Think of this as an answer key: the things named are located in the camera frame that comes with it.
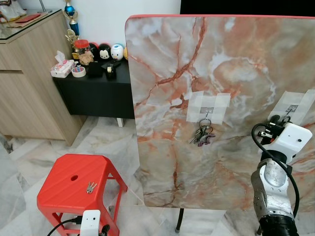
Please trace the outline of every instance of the cabinet drawer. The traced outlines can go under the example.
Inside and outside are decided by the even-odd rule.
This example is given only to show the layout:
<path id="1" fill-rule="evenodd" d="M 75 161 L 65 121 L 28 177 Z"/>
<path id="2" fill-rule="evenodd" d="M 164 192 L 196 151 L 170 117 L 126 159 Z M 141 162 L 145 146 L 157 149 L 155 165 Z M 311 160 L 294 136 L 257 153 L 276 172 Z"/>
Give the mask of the cabinet drawer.
<path id="1" fill-rule="evenodd" d="M 0 70 L 21 70 L 11 53 L 10 44 L 0 44 Z"/>
<path id="2" fill-rule="evenodd" d="M 0 71 L 0 133 L 63 139 L 55 121 L 22 72 Z"/>

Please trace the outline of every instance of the stool hole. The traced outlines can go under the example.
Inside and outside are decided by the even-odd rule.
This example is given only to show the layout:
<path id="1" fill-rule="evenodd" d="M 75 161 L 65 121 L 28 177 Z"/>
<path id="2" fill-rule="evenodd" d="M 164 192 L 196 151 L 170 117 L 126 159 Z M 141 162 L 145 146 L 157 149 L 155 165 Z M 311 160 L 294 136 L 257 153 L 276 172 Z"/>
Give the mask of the stool hole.
<path id="1" fill-rule="evenodd" d="M 71 181 L 75 181 L 78 178 L 77 175 L 71 177 Z"/>

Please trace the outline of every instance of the wooden cabinet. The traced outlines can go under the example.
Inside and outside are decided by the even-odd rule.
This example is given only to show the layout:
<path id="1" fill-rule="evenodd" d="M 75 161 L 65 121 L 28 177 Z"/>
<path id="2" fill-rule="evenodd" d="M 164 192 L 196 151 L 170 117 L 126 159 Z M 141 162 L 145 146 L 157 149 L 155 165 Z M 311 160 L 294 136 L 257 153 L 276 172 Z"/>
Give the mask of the wooden cabinet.
<path id="1" fill-rule="evenodd" d="M 66 140 L 71 144 L 85 117 L 71 116 L 50 69 L 57 50 L 71 48 L 60 11 L 7 40 L 0 40 L 0 133 L 16 137 Z"/>

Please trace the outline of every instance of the black shelf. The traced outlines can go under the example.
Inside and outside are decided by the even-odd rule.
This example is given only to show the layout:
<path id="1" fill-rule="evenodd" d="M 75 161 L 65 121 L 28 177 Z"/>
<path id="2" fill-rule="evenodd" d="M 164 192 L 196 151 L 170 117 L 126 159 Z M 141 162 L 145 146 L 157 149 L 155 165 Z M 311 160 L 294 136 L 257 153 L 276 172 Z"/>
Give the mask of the black shelf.
<path id="1" fill-rule="evenodd" d="M 116 68 L 115 79 L 87 75 L 53 78 L 70 114 L 134 119 L 129 66 L 126 60 Z"/>

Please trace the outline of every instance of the red plastic stool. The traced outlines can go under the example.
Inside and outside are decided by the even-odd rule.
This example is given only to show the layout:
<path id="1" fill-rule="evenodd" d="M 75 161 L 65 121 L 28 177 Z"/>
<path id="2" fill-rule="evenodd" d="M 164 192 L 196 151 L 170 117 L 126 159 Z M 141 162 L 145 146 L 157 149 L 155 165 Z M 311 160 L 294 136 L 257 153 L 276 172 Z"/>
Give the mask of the red plastic stool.
<path id="1" fill-rule="evenodd" d="M 115 179 L 120 185 L 114 219 L 103 204 L 103 193 L 108 179 Z M 89 182 L 97 183 L 92 193 L 87 193 Z M 126 184 L 108 158 L 100 155 L 66 154 L 55 162 L 46 178 L 37 196 L 37 207 L 53 226 L 61 222 L 63 213 L 82 215 L 85 210 L 99 209 L 100 229 L 109 224 L 109 235 L 119 236 L 116 221 L 122 192 L 126 191 Z M 80 230 L 65 229 L 62 225 L 57 230 L 62 236 L 80 233 Z"/>

